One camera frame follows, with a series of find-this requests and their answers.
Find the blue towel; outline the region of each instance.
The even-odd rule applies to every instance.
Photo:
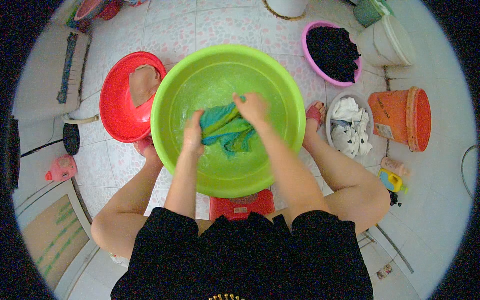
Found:
[[[206,109],[200,118],[200,127],[202,143],[212,145],[219,141],[228,156],[251,150],[249,140],[255,134],[255,129],[241,116],[233,102]]]

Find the green plastic basin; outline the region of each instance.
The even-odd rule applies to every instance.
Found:
[[[199,50],[165,76],[152,105],[152,137],[158,156],[174,173],[187,118],[201,108],[228,104],[232,93],[259,92],[270,104],[268,117],[288,146],[300,150],[305,110],[300,90],[273,58],[250,47],[218,45]],[[219,143],[205,147],[198,162],[197,191],[234,198],[268,188],[274,178],[257,134],[252,151],[228,157]]]

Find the beige cloth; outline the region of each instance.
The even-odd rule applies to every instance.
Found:
[[[161,78],[160,73],[151,65],[141,65],[129,74],[128,82],[133,105],[137,108],[156,93]]]

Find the laundry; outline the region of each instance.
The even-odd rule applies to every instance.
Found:
[[[341,98],[340,101],[334,104],[331,110],[332,119],[344,120],[351,123],[352,117],[359,112],[359,105],[352,97]]]
[[[307,34],[307,49],[315,64],[327,76],[341,82],[355,82],[357,45],[345,28],[317,27]]]
[[[368,154],[373,146],[366,133],[369,116],[365,109],[359,109],[351,97],[341,98],[330,109],[333,110],[331,136],[335,149],[350,158]]]
[[[337,125],[332,130],[332,142],[336,150],[354,158],[359,150],[360,136],[350,126]]]
[[[239,113],[235,103],[206,109],[200,118],[202,143],[219,142],[228,156],[237,152],[249,152],[250,138],[256,133]]]
[[[128,76],[130,96],[137,108],[147,102],[160,86],[160,73],[151,65],[141,65]]]

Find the foot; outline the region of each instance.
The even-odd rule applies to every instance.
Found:
[[[158,160],[158,154],[156,153],[156,149],[153,146],[153,140],[151,136],[147,136],[144,139],[134,142],[133,147],[141,156],[145,157],[147,160]]]
[[[308,147],[312,144],[312,140],[319,138],[317,131],[320,126],[325,122],[326,109],[325,105],[317,101],[307,111],[307,119],[305,124],[305,136],[303,137],[302,146],[308,150]]]

